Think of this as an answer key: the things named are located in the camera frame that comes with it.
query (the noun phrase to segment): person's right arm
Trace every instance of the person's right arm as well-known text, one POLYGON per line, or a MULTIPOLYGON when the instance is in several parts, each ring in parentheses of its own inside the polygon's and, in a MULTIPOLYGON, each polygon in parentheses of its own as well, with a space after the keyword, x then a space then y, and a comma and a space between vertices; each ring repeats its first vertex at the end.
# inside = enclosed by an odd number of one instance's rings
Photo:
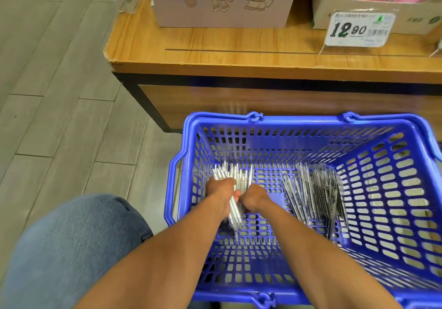
POLYGON ((293 274, 315 308, 401 308, 356 261, 270 200, 259 185, 251 185, 240 201, 268 220, 293 274))

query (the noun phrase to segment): price tag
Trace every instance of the price tag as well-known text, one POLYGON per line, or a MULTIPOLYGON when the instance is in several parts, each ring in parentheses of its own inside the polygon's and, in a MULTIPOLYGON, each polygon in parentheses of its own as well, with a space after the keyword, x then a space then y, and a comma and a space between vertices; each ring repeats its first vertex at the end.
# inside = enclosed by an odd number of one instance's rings
POLYGON ((387 43, 396 15, 383 12, 336 12, 325 38, 327 46, 381 47, 387 43))

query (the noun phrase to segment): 12.90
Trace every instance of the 12.90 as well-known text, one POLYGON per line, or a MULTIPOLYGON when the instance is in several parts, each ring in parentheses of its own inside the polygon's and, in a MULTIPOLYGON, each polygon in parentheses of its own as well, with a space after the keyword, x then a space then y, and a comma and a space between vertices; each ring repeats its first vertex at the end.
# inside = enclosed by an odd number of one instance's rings
MULTIPOLYGON (((340 26, 341 26, 341 23, 337 23, 334 26, 334 30, 333 30, 332 34, 330 35, 330 37, 336 37, 336 33, 338 32, 340 26)), ((342 37, 342 38, 347 37, 348 36, 348 32, 350 31, 352 26, 353 26, 353 24, 350 23, 350 22, 344 23, 344 25, 341 27, 341 32, 338 33, 338 37, 342 37)), ((352 35, 355 35, 355 34, 363 35, 365 33, 365 31, 367 31, 367 27, 366 26, 359 27, 358 25, 356 25, 351 30, 351 34, 352 35)))

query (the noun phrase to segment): hand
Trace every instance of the hand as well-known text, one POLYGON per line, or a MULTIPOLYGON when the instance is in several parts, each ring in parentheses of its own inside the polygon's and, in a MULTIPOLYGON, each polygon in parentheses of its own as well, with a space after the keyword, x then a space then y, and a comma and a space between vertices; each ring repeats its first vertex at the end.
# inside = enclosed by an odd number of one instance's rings
POLYGON ((215 180, 213 177, 206 183, 206 196, 222 201, 221 213, 223 218, 230 214, 230 198, 233 196, 235 202, 238 202, 241 195, 241 191, 234 191, 235 184, 236 180, 234 178, 215 180))
POLYGON ((265 202, 271 200, 264 188, 253 183, 246 192, 240 196, 240 201, 250 212, 258 213, 265 202))

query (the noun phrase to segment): jeans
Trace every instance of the jeans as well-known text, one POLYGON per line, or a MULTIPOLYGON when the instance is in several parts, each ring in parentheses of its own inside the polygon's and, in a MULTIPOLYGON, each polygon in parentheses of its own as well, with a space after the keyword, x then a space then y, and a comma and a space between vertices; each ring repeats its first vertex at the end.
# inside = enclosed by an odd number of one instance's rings
MULTIPOLYGON (((71 308, 124 256, 153 236, 144 218, 113 195, 80 196, 19 239, 1 308, 71 308)), ((192 302, 189 307, 210 308, 192 302)))

